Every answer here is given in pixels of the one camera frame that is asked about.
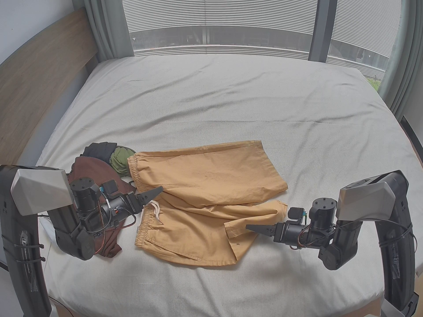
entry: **corrugated metal facade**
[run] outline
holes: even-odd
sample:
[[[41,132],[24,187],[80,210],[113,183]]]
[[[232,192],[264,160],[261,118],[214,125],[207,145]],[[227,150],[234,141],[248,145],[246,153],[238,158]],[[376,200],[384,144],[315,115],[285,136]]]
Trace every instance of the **corrugated metal facade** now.
[[[209,34],[215,26],[278,29],[296,32],[299,36],[300,33],[312,34],[317,0],[123,0],[123,4],[135,55],[240,53],[307,59],[308,52],[304,48],[296,47],[295,50],[289,45],[278,48],[283,47],[283,41],[273,47],[266,46],[266,41],[258,41],[262,45],[252,46],[236,39],[219,45],[209,42]],[[343,56],[343,50],[333,50],[327,62],[358,68],[366,76],[381,79],[384,74],[381,66],[376,68],[352,60],[360,56],[355,54],[360,49],[367,50],[366,55],[374,52],[389,57],[400,13],[401,0],[338,0],[332,39],[347,44],[344,51],[348,52],[348,57]],[[196,45],[175,46],[177,28],[198,26],[203,27],[203,34],[193,34]],[[151,30],[157,29],[163,29],[158,35],[159,41],[148,42]],[[159,47],[149,48],[151,43]]]

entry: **green grass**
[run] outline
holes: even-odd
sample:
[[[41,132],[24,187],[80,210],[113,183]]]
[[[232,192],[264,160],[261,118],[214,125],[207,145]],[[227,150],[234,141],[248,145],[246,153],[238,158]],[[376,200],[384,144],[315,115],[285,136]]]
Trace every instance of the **green grass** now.
[[[367,78],[367,81],[372,85],[372,87],[375,90],[378,90],[379,86],[380,86],[380,81],[379,80],[373,80],[373,79],[369,79]]]

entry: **white wall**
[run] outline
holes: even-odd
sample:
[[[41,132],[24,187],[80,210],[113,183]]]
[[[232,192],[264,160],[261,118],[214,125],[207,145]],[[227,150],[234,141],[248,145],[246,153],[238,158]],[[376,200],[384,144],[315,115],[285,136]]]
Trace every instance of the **white wall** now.
[[[423,67],[405,105],[404,116],[423,145]]]
[[[73,12],[72,0],[0,0],[0,64],[35,34],[54,23],[61,17]],[[40,149],[45,145],[55,125],[85,82],[85,68],[71,83],[64,95],[46,114],[44,121],[35,131],[29,145],[25,148],[25,162],[35,165]],[[0,261],[6,263],[3,241],[0,238]],[[16,295],[11,286],[8,273],[0,276],[0,317],[22,316],[22,310],[16,305]]]

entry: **headboard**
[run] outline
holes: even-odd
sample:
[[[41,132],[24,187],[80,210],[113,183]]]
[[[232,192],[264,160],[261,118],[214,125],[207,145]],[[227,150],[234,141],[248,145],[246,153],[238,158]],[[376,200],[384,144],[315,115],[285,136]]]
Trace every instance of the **headboard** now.
[[[80,8],[0,65],[0,164],[17,163],[40,119],[97,50],[85,8]]]

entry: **green garment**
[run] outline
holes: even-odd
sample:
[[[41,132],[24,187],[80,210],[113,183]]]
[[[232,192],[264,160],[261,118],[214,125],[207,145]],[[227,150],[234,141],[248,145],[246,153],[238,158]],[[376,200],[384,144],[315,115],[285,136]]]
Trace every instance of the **green garment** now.
[[[131,176],[128,166],[128,157],[135,154],[130,148],[117,147],[110,156],[110,165],[119,174],[120,177]]]

